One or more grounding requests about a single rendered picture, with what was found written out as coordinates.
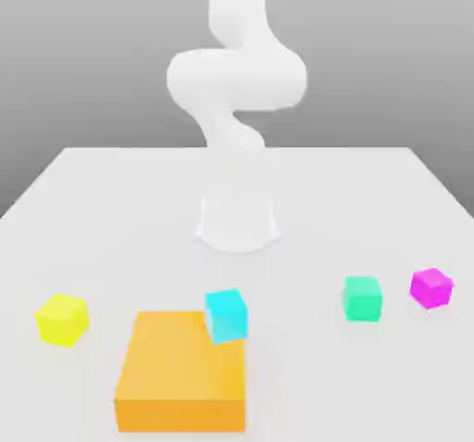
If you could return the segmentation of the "small cyan cube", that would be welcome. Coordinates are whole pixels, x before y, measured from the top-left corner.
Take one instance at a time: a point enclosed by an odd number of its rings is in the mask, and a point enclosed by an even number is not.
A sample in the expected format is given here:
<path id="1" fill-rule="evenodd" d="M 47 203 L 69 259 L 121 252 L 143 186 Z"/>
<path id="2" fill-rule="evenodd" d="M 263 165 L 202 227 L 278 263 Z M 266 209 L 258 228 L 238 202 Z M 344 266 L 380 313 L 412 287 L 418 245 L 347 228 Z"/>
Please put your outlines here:
<path id="1" fill-rule="evenodd" d="M 238 289 L 205 295 L 205 323 L 214 345 L 248 336 L 248 310 Z"/>

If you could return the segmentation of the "large orange box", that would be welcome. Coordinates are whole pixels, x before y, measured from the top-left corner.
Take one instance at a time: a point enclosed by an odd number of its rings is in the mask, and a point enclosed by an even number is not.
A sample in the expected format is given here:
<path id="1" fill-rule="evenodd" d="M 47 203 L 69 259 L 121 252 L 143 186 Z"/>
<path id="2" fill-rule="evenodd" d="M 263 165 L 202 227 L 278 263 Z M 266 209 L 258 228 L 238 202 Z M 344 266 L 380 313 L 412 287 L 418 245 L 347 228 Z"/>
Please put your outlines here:
<path id="1" fill-rule="evenodd" d="M 118 429 L 242 432 L 244 342 L 213 344 L 202 311 L 141 311 L 114 397 Z"/>

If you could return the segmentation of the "small green cube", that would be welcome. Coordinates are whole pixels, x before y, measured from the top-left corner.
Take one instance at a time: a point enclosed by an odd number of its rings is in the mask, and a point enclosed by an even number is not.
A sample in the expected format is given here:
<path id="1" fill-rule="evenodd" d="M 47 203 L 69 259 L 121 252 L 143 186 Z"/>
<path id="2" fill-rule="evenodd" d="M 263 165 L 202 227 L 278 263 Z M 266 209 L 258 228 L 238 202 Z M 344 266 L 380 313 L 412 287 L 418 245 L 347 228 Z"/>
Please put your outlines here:
<path id="1" fill-rule="evenodd" d="M 347 276 L 344 279 L 343 309 L 349 322 L 378 322 L 383 295 L 377 278 Z"/>

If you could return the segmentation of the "small yellow cube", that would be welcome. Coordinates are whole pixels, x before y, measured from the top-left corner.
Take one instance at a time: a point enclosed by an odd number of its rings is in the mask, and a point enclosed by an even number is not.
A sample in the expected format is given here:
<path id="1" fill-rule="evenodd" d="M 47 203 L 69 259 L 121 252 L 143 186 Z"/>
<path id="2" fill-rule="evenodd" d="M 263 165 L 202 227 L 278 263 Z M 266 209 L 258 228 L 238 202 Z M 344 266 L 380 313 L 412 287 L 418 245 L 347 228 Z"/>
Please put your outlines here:
<path id="1" fill-rule="evenodd" d="M 81 297 L 55 294 L 35 313 L 43 342 L 73 347 L 89 328 L 86 301 Z"/>

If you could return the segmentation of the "small magenta cube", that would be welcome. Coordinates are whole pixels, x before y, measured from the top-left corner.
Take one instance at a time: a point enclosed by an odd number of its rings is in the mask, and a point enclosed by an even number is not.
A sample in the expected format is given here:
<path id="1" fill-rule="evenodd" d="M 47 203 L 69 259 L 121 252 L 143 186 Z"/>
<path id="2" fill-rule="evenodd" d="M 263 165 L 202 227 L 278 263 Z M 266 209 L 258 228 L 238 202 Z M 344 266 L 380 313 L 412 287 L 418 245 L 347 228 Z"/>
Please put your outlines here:
<path id="1" fill-rule="evenodd" d="M 409 294 L 424 308 L 448 305 L 455 287 L 453 281 L 436 268 L 414 272 Z"/>

